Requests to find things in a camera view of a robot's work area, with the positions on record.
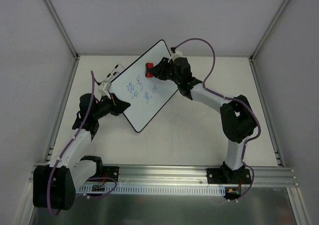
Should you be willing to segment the red and black eraser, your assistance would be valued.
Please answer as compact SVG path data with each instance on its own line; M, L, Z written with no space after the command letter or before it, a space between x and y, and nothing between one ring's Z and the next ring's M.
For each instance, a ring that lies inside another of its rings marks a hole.
M153 77L153 73L152 73L153 67L154 67L154 63L152 63L152 62L147 62L146 63L146 71L145 71L145 77L146 78L152 78Z

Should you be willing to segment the white whiteboard with black rim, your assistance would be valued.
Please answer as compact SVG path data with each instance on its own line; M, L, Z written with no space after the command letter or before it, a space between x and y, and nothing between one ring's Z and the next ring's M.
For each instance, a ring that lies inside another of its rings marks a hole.
M112 80L110 92L131 104L123 114L137 133L147 126L177 92L174 82L145 76L146 64L157 65L163 57L169 58L170 52L166 42L161 39Z

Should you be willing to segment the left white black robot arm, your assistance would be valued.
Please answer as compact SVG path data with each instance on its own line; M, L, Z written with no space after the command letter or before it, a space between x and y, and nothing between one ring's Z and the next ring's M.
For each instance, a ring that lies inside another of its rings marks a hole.
M92 93L79 99L79 111L72 125L67 145L46 165L33 172L33 205L49 210L69 210L76 191L89 179L100 180L104 175L101 157L83 156L99 129L99 119L108 114L118 116L130 107L114 93L100 100Z

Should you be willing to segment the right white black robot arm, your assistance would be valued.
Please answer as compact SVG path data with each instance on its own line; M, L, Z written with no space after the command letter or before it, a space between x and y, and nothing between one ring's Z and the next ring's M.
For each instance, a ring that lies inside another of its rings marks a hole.
M228 138L227 154L220 168L208 176L208 182L236 184L243 180L246 142L258 125L247 98L243 95L226 97L205 88L203 82L192 75L185 57L174 60L164 57L157 65L147 63L145 76L173 81L181 95L203 103L220 114L222 130Z

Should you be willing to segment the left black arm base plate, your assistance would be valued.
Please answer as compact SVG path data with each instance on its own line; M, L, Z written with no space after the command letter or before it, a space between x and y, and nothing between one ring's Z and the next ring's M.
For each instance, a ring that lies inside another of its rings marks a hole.
M104 165L103 166L103 179L101 180L103 183L111 182L110 178L114 179L116 182L118 182L119 177L119 166L113 166L113 165Z

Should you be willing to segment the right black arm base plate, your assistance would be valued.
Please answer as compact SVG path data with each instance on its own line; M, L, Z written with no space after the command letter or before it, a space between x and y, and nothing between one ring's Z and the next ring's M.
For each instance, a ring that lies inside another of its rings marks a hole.
M223 168L207 168L208 184L239 184L249 185L252 182L250 170L247 168L232 171Z

